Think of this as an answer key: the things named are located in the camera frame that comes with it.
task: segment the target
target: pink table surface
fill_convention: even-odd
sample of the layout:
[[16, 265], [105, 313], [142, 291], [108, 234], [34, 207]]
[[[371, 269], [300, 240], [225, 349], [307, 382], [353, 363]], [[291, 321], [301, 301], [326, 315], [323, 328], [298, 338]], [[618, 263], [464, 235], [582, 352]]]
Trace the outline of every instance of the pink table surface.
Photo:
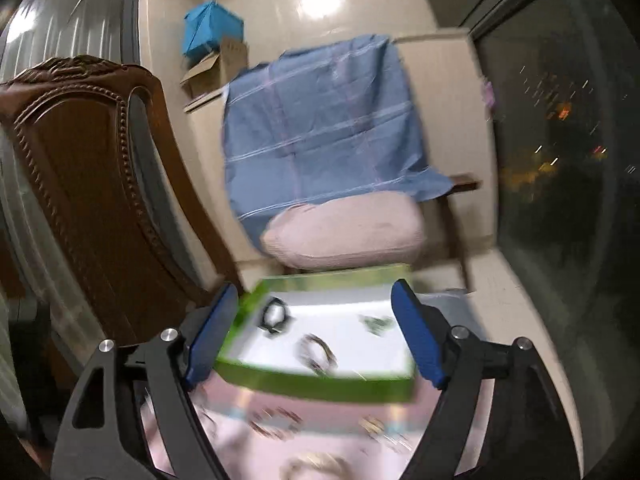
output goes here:
[[[473, 468], [484, 441], [494, 382], [483, 381], [472, 429], [458, 473]], [[278, 480], [282, 467], [304, 452], [328, 452], [349, 465], [351, 480], [400, 478], [427, 427], [440, 392], [416, 379], [413, 402], [405, 404], [353, 404], [295, 399], [254, 392], [225, 383], [215, 372], [191, 395], [209, 441], [231, 480]], [[256, 433], [248, 424], [252, 414], [265, 408], [284, 408], [302, 419], [300, 433], [276, 440]], [[385, 424], [388, 434], [399, 433], [409, 447], [391, 446], [370, 438], [360, 421], [372, 416]], [[142, 409], [151, 456], [158, 469], [173, 473], [153, 409]], [[305, 471], [297, 479], [319, 480], [327, 475]]]

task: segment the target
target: blue gripper pad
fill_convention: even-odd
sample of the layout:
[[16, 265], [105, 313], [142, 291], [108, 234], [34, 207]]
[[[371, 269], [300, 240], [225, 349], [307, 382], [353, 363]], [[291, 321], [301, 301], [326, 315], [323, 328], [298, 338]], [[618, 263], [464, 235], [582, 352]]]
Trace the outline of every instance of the blue gripper pad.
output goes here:
[[228, 284], [188, 349], [189, 365], [184, 380], [191, 388], [209, 377], [238, 307], [238, 291]]
[[391, 308], [420, 375], [431, 381], [436, 388], [441, 388], [447, 377], [442, 369], [440, 344], [419, 311], [424, 307], [405, 280], [398, 280], [393, 284]]

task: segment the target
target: white tiled wall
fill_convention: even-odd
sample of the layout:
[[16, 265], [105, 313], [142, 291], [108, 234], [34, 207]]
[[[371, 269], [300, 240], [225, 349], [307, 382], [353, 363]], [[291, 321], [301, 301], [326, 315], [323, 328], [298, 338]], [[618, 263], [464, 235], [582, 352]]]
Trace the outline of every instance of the white tiled wall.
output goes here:
[[244, 19], [249, 62], [288, 48], [316, 46], [372, 32], [394, 36], [436, 29], [427, 0], [217, 0]]

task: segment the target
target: chair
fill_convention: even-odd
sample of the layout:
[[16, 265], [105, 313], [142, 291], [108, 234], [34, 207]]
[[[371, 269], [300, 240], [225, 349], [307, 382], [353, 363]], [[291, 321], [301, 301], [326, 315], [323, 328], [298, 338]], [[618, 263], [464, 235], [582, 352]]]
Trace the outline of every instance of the chair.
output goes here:
[[176, 263], [140, 191], [129, 134], [139, 95], [168, 181], [216, 271], [242, 283], [193, 189], [160, 81], [135, 65], [53, 58], [0, 86], [0, 122], [104, 333], [120, 344], [175, 326], [204, 290]]
[[446, 195], [479, 182], [428, 164], [412, 94], [400, 48], [377, 35], [286, 52], [233, 80], [225, 187], [254, 246], [291, 269], [413, 263], [426, 238], [415, 201], [445, 195], [449, 251], [471, 288]]

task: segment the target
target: pink cloth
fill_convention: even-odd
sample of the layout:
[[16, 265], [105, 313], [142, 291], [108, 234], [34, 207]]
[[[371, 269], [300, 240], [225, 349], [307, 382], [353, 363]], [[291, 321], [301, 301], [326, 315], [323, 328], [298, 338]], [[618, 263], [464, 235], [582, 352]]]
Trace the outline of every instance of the pink cloth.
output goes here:
[[[253, 392], [225, 383], [217, 374], [201, 384], [192, 400], [205, 433], [231, 480], [280, 480], [284, 466], [305, 452], [327, 452], [349, 465], [351, 480], [400, 478], [417, 447], [439, 398], [439, 391], [417, 378], [414, 402], [407, 404], [352, 404], [318, 402]], [[483, 381], [476, 415], [457, 473], [476, 466], [491, 410], [493, 381]], [[247, 419], [263, 408], [285, 408], [303, 423], [289, 440], [274, 440], [251, 429]], [[374, 440], [360, 426], [372, 416], [395, 427], [408, 446]], [[171, 465], [155, 422], [152, 406], [142, 409], [142, 419], [154, 465], [172, 474]], [[330, 478], [306, 471], [300, 480]]]
[[261, 240], [295, 269], [412, 263], [424, 245], [424, 219], [408, 195], [380, 191], [292, 206], [271, 219]]

